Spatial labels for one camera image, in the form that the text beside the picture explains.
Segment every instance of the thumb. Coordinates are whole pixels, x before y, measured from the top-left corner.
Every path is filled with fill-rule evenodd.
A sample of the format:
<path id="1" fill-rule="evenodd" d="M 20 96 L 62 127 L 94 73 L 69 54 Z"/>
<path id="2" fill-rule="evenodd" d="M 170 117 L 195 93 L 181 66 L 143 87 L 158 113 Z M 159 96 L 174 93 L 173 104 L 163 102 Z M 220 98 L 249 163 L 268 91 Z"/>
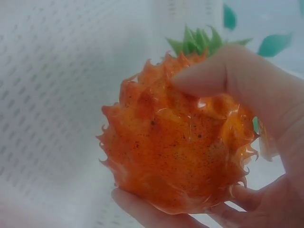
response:
<path id="1" fill-rule="evenodd" d="M 228 93 L 249 107 L 275 139 L 287 172 L 302 179 L 304 81 L 241 46 L 224 46 L 172 79 L 197 97 Z"/>

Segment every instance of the finger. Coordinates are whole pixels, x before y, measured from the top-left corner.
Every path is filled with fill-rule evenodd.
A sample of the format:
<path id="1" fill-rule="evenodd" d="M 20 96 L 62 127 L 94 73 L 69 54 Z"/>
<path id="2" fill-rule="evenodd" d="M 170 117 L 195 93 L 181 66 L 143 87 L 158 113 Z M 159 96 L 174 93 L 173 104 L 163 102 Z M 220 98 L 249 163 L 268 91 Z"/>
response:
<path id="1" fill-rule="evenodd" d="M 241 185 L 234 186 L 232 189 L 231 201 L 246 211 L 254 211 L 261 204 L 263 191 L 245 188 Z"/>
<path id="2" fill-rule="evenodd" d="M 247 212 L 238 211 L 225 203 L 211 207 L 210 212 L 209 216 L 225 228 L 239 226 L 247 217 Z"/>
<path id="3" fill-rule="evenodd" d="M 304 112 L 304 81 L 244 47 L 224 46 L 172 81 L 181 91 L 198 97 L 229 93 L 249 106 L 276 139 Z M 295 113 L 297 107 L 301 113 Z"/>
<path id="4" fill-rule="evenodd" d="M 129 215 L 134 217 L 145 228 L 208 228 L 187 214 L 169 215 L 138 197 L 115 189 L 112 198 Z"/>

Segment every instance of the orange spiky fruit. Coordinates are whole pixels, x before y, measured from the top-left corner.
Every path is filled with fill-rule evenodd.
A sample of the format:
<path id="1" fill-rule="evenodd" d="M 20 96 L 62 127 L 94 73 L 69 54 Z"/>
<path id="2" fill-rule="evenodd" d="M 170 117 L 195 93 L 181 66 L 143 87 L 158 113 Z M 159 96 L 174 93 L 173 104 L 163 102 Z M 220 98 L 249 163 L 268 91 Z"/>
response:
<path id="1" fill-rule="evenodd" d="M 119 102 L 102 107 L 109 126 L 97 138 L 116 186 L 169 214 L 202 213 L 231 199 L 231 187 L 246 182 L 245 159 L 257 153 L 250 110 L 229 95 L 196 98 L 171 85 L 205 58 L 148 61 L 122 82 Z"/>

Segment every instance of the orange fruit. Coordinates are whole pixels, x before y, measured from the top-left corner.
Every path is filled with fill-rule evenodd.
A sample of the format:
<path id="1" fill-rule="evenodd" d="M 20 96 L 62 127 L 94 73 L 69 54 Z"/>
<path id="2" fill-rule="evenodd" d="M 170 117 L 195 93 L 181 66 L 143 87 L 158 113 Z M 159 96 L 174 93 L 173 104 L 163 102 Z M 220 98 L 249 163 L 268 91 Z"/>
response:
<path id="1" fill-rule="evenodd" d="M 227 94 L 196 98 L 171 85 L 205 59 L 166 54 L 156 66 L 147 61 L 122 82 L 119 102 L 102 107 L 109 126 L 97 138 L 116 186 L 169 214 L 203 213 L 231 199 L 232 186 L 246 183 L 246 160 L 257 155 L 250 110 Z"/>

